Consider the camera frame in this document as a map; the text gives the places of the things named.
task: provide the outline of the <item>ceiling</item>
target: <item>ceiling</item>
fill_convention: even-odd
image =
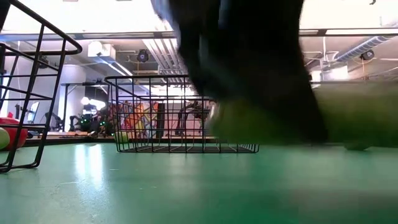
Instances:
[[[42,14],[50,22],[53,22],[65,32],[137,32],[142,30],[170,30],[170,27],[160,22],[150,8],[149,0],[140,1],[115,1],[115,0],[95,0],[99,5],[95,11],[88,3],[91,0],[80,0],[78,2],[58,2],[54,0],[36,0],[35,3],[22,0],[34,11]],[[397,17],[393,8],[398,8],[398,1],[377,0],[377,3],[370,6],[365,0],[306,0],[300,26],[303,29],[314,28],[364,28],[364,27],[385,27]],[[51,12],[44,10],[53,7]],[[67,11],[65,8],[73,7],[75,13],[63,15]],[[5,32],[24,33],[30,32],[33,24],[21,22],[15,19],[18,13],[11,13],[7,18]],[[352,49],[368,37],[302,37],[301,44],[304,51],[305,63],[312,62],[311,70],[319,70],[319,59],[323,58],[326,52],[328,59],[332,60],[336,52],[345,52]],[[105,76],[120,75],[105,63],[96,63],[93,58],[87,57],[88,44],[93,40],[80,40],[83,52],[80,55],[68,57],[65,63],[79,64],[92,68],[96,75],[89,76],[88,79],[95,79],[98,74]],[[111,44],[116,49],[116,61],[131,73],[148,74],[158,73],[158,68],[164,74],[186,73],[181,59],[176,53],[176,41],[164,40],[99,40],[103,44]],[[398,73],[398,38],[393,38],[377,47],[373,48],[375,58],[371,61],[362,61],[358,57],[348,60],[342,64],[347,64],[350,79],[371,76],[372,78],[395,78]],[[45,41],[42,49],[58,50],[61,47],[60,41]],[[140,49],[146,49],[149,53],[149,60],[146,63],[137,61],[137,53]]]

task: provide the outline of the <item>colorful wall mural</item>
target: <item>colorful wall mural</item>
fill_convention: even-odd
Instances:
[[[125,101],[119,103],[118,113],[120,126],[115,129],[130,130],[130,138],[154,138],[156,135],[157,111],[159,103],[132,103]],[[116,104],[111,104],[110,120],[116,122]]]

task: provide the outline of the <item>metal wire rack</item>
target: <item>metal wire rack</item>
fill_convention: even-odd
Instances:
[[[109,121],[118,152],[255,153],[259,146],[222,142],[205,127],[210,98],[199,96],[188,75],[106,77]]]
[[[20,168],[35,168],[38,167],[42,158],[43,150],[44,150],[44,145],[45,141],[47,138],[47,133],[49,131],[49,126],[50,126],[50,117],[46,119],[45,123],[42,124],[31,124],[26,122],[25,120],[25,115],[27,111],[27,107],[30,101],[49,101],[50,102],[50,108],[49,108],[49,113],[51,114],[54,108],[54,103],[55,103],[55,96],[57,94],[58,90],[58,84],[60,81],[60,76],[62,73],[62,67],[63,63],[65,60],[66,55],[75,55],[78,54],[82,51],[81,45],[73,40],[71,37],[66,35],[64,32],[62,32],[60,29],[52,25],[49,21],[46,21],[43,17],[40,17],[38,14],[36,14],[34,11],[23,5],[17,0],[5,0],[0,2],[0,27],[3,27],[4,21],[6,19],[7,12],[11,6],[14,6],[30,16],[31,18],[35,19],[37,22],[41,24],[40,32],[37,36],[37,46],[35,51],[28,51],[28,52],[21,52],[19,50],[13,49],[10,46],[7,46],[6,44],[0,43],[0,93],[1,94],[1,99],[0,99],[0,109],[3,107],[4,102],[6,101],[23,101],[23,106],[22,106],[22,113],[21,113],[21,119],[19,120],[19,124],[0,124],[1,128],[15,128],[17,129],[16,131],[16,136],[15,140],[13,141],[12,148],[8,152],[7,159],[0,163],[0,173],[5,173],[10,171],[11,169],[20,169]],[[43,40],[43,35],[44,35],[44,30],[45,28],[51,30],[54,34],[57,34],[59,37],[62,38],[62,49],[61,50],[51,50],[51,51],[41,51],[40,47],[42,45],[42,40]],[[74,46],[76,50],[66,50],[66,44],[67,42]],[[52,65],[49,65],[48,63],[42,61],[40,58],[41,56],[59,56],[59,66],[55,67]],[[14,63],[12,66],[12,69],[10,72],[5,71],[4,68],[4,63],[6,61],[6,57],[13,57]],[[18,63],[18,60],[23,57],[26,58],[27,60],[30,60],[33,62],[32,70],[30,74],[23,74],[23,75],[15,75],[15,69]],[[53,74],[46,74],[46,75],[38,75],[38,70],[39,66],[44,65],[47,68],[51,68],[54,73]],[[55,78],[55,88],[53,89],[52,96],[44,96],[41,94],[36,94],[32,92],[35,80],[37,77],[52,77],[54,80]],[[27,85],[27,88],[25,90],[21,90],[18,88],[12,88],[10,87],[11,80],[13,78],[29,78],[29,84]],[[16,93],[20,93],[25,95],[24,98],[7,98],[7,92],[14,91]],[[28,129],[28,130],[36,130],[42,132],[41,135],[41,141],[39,148],[37,150],[37,153],[35,155],[34,161],[30,164],[24,164],[24,165],[14,165],[14,158],[16,155],[17,151],[17,145],[18,145],[18,139],[21,136],[21,131],[23,129]]]

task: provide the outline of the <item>fluorescent light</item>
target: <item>fluorescent light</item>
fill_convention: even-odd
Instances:
[[[316,35],[318,33],[318,30],[299,30],[298,34],[299,35]]]
[[[385,29],[331,29],[326,31],[326,35],[370,35],[370,34],[398,34],[397,28]]]
[[[397,61],[398,61],[398,58],[379,58],[379,60],[385,60],[385,61],[397,62]]]
[[[117,71],[120,75],[122,76],[126,76],[125,73],[123,73],[122,71],[120,71],[119,69],[117,69],[115,66],[113,66],[112,64],[108,63],[108,65],[115,71]]]
[[[148,85],[143,85],[144,88],[149,90]],[[158,96],[194,96],[195,92],[192,91],[190,88],[183,88],[176,87],[175,85],[170,85],[168,88],[166,86],[159,86],[159,87],[151,87],[150,88],[151,94],[158,95]]]
[[[119,67],[120,67],[124,72],[126,72],[129,76],[133,76],[133,74],[132,74],[128,69],[126,69],[123,65],[121,65],[121,64],[119,64],[119,63],[117,63],[117,62],[116,62],[116,64],[119,65]]]

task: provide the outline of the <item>pipe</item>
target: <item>pipe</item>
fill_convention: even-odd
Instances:
[[[392,24],[387,25],[388,27],[398,27],[398,22],[395,21]],[[378,45],[387,42],[388,40],[392,39],[395,36],[375,36],[371,37],[364,42],[360,43],[356,47],[346,51],[346,52],[341,52],[335,55],[333,58],[334,61],[336,62],[345,62],[349,59],[359,57],[361,54],[367,52],[368,50],[371,50]]]
[[[178,58],[177,58],[177,54],[174,52],[174,48],[172,47],[172,43],[168,39],[164,39],[163,41],[164,41],[164,44],[166,45],[167,50],[170,53],[170,56],[173,59],[174,65],[177,68],[181,69],[180,63],[179,63]],[[182,71],[177,71],[177,74],[182,75],[183,72]]]
[[[162,40],[155,39],[156,46],[160,49],[161,54],[163,55],[164,59],[166,60],[166,64],[169,68],[174,68],[173,63],[170,61],[169,56],[167,55],[166,50],[164,49]]]
[[[172,43],[172,48],[174,49],[176,58],[177,58],[177,63],[181,68],[181,72],[182,74],[188,74],[187,69],[185,68],[185,65],[183,63],[181,63],[183,60],[181,59],[181,57],[178,54],[178,44],[177,44],[177,40],[176,39],[170,39],[170,42]]]
[[[164,61],[162,61],[160,58],[159,58],[159,56],[161,56],[160,54],[159,54],[159,50],[158,51],[155,51],[155,48],[153,48],[153,46],[152,46],[152,44],[154,44],[154,41],[153,40],[142,40],[143,42],[144,42],[144,44],[145,44],[145,46],[148,48],[148,50],[149,50],[149,52],[152,54],[152,56],[155,58],[155,61],[158,63],[158,65],[159,65],[159,67],[160,68],[162,68],[162,69],[164,69],[165,68],[165,65],[164,65]]]
[[[328,61],[328,58],[326,57],[326,37],[323,37],[323,59]]]

